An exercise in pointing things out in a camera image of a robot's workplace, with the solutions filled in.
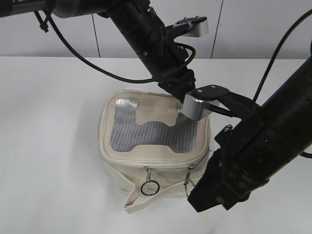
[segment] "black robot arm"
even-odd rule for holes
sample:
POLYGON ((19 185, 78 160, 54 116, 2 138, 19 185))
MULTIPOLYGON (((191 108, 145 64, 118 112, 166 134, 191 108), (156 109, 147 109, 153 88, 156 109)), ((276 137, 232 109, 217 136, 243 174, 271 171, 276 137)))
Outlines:
POLYGON ((312 144, 312 57, 262 106, 210 85, 186 95, 183 113, 201 118, 198 112, 216 100, 242 121, 215 137, 220 149, 188 199, 198 212, 219 204, 228 210, 246 201, 312 144))
POLYGON ((201 26, 207 23, 206 17, 183 19, 165 27, 150 7, 149 0, 3 0, 0 2, 0 17, 40 10, 54 13, 61 18, 93 13, 111 18, 160 88, 182 103, 185 94, 195 88, 194 72, 187 68, 195 57, 195 49, 175 43, 174 40, 186 34, 193 37, 202 36, 201 26))

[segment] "zipper pull ring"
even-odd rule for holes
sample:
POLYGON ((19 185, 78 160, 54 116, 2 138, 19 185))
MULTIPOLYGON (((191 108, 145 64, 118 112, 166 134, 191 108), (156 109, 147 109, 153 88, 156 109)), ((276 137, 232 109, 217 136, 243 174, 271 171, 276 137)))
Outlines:
POLYGON ((191 165, 191 166, 188 168, 188 171, 187 171, 187 173, 186 173, 185 180, 184 180, 184 189, 185 189, 185 194, 186 194, 187 198, 189 197, 189 194, 188 194, 188 192, 187 192, 187 185, 188 185, 189 183, 191 183, 191 184, 193 185, 193 187, 195 187, 194 182, 190 179, 190 177, 191 177, 191 171, 192 171, 194 168, 195 168, 195 165, 194 165, 194 164, 191 165))
POLYGON ((144 167, 144 170, 146 171, 146 181, 142 184, 141 186, 141 193, 144 195, 144 196, 154 196, 155 194, 157 194, 160 190, 160 185, 159 183, 156 181, 156 180, 152 180, 151 179, 151 168, 149 167, 144 167), (146 193, 144 192, 144 187, 145 185, 147 184, 155 184, 156 185, 156 190, 152 193, 146 193))

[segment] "white table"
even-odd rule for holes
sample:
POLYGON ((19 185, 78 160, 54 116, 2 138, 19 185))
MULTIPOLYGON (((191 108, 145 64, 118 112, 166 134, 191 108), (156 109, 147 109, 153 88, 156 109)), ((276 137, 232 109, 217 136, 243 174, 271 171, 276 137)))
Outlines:
MULTIPOLYGON (((138 59, 92 59, 128 78, 149 78, 138 59)), ((252 97, 267 60, 195 60, 197 86, 217 84, 252 97)), ((302 60, 279 60, 263 103, 302 60)), ((0 233, 311 234, 312 160, 297 158, 249 201, 197 214, 186 199, 158 201, 128 215, 125 196, 98 158, 98 118, 124 84, 75 58, 0 58, 0 233)), ((213 136, 235 120, 212 115, 213 136)), ((212 141, 212 149, 217 144, 212 141)))

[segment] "wire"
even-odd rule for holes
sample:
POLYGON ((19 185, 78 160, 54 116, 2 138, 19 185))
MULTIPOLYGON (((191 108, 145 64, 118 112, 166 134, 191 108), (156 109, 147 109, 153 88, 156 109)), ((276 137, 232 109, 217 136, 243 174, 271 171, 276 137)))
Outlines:
POLYGON ((275 60, 276 60, 276 57, 277 57, 277 55, 278 55, 280 49, 282 48, 283 44, 285 43, 285 41, 287 40, 287 38, 289 37, 289 35, 295 30, 295 28, 296 28, 299 24, 301 24, 306 18, 308 18, 310 15, 312 15, 312 9, 311 9, 310 11, 308 11, 307 13, 305 13, 302 17, 300 17, 300 18, 290 27, 290 29, 286 32, 286 34, 284 35, 284 37, 282 38, 282 40, 281 40, 280 43, 278 44, 278 46, 277 46, 277 48, 276 48, 276 50, 275 50, 275 52, 274 52, 274 54, 273 54, 273 56, 272 56, 272 58, 271 58, 271 61, 270 61, 269 65, 268 65, 268 68, 267 68, 267 70, 265 71, 264 76, 263 76, 263 78, 262 78, 262 80, 261 80, 261 82, 260 82, 260 84, 259 84, 259 86, 258 86, 258 89, 257 89, 257 91, 256 91, 256 93, 255 93, 255 95, 254 95, 254 98, 253 98, 254 102, 257 101, 257 99, 258 99, 258 97, 259 97, 259 94, 260 94, 260 92, 261 92, 261 89, 263 88, 263 85, 264 85, 264 83, 265 83, 265 81, 266 81, 266 79, 267 79, 267 77, 268 77, 268 74, 269 74, 269 72, 270 72, 270 70, 271 70, 271 68, 272 68, 272 66, 273 66, 273 64, 274 64, 274 62, 275 62, 275 60))
POLYGON ((312 154, 308 154, 308 153, 306 153, 306 152, 302 152, 302 153, 300 154, 300 156, 303 156, 303 157, 305 157, 305 158, 312 159, 312 154))
POLYGON ((94 65, 93 63, 91 63, 90 61, 88 61, 87 59, 85 59, 83 56, 81 56, 69 43, 68 41, 64 38, 64 36, 62 35, 62 33, 60 32, 60 30, 58 29, 58 27, 56 26, 55 22, 53 21, 52 17, 49 16, 47 11, 44 11, 45 14, 49 17, 49 22, 53 28, 53 30, 55 31, 55 33, 57 34, 57 36, 59 37, 59 39, 63 42, 63 44, 67 47, 67 49, 73 54, 75 55, 79 60, 81 60, 82 62, 84 62, 85 64, 87 64, 88 66, 90 66, 91 68, 111 77, 114 78, 116 80, 122 81, 122 82, 126 82, 126 83, 131 83, 131 84, 146 84, 146 83, 151 83, 151 82, 155 82, 155 81, 162 81, 163 79, 165 79, 168 76, 174 75, 177 71, 179 71, 180 69, 186 67, 187 65, 189 65, 192 60, 195 58, 196 55, 196 50, 189 46, 189 45, 185 45, 185 44, 181 44, 181 43, 177 43, 177 45, 183 46, 186 49, 191 50, 192 54, 191 56, 179 67, 175 68, 175 69, 170 69, 168 71, 165 71, 164 74, 160 77, 157 78, 151 78, 151 79, 143 79, 143 80, 132 80, 132 79, 126 79, 120 76, 117 76, 115 74, 112 74, 108 71, 103 70, 102 68, 94 65))
POLYGON ((223 115, 223 116, 227 116, 227 117, 237 117, 237 115, 235 115, 232 111, 223 109, 221 107, 218 107, 218 106, 215 106, 215 105, 210 105, 210 104, 207 104, 205 106, 208 108, 208 110, 210 110, 212 112, 215 112, 217 114, 220 114, 220 115, 223 115))

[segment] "white wall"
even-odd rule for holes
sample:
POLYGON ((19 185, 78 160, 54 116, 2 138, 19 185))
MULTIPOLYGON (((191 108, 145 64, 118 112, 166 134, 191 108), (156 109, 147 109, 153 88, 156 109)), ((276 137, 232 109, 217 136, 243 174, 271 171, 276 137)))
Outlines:
MULTIPOLYGON (((180 38, 197 49, 197 58, 210 58, 222 0, 151 0, 160 18, 170 25, 184 16, 207 16, 208 36, 180 38)), ((224 0, 216 37, 215 59, 268 59, 286 30, 306 11, 311 0, 224 0)), ((105 58, 136 55, 110 19, 94 15, 99 50, 105 58)), ((98 57, 91 16, 56 19, 68 41, 85 57, 98 57)), ((304 22, 283 47, 280 58, 305 59, 312 39, 312 17, 304 22)), ((66 57, 70 52, 53 31, 45 34, 33 13, 0 19, 0 56, 66 57)))
MULTIPOLYGON (((225 0, 214 58, 271 58, 290 26, 311 8, 311 0, 225 0)), ((279 57, 308 58, 311 40, 312 17, 293 32, 279 57)))

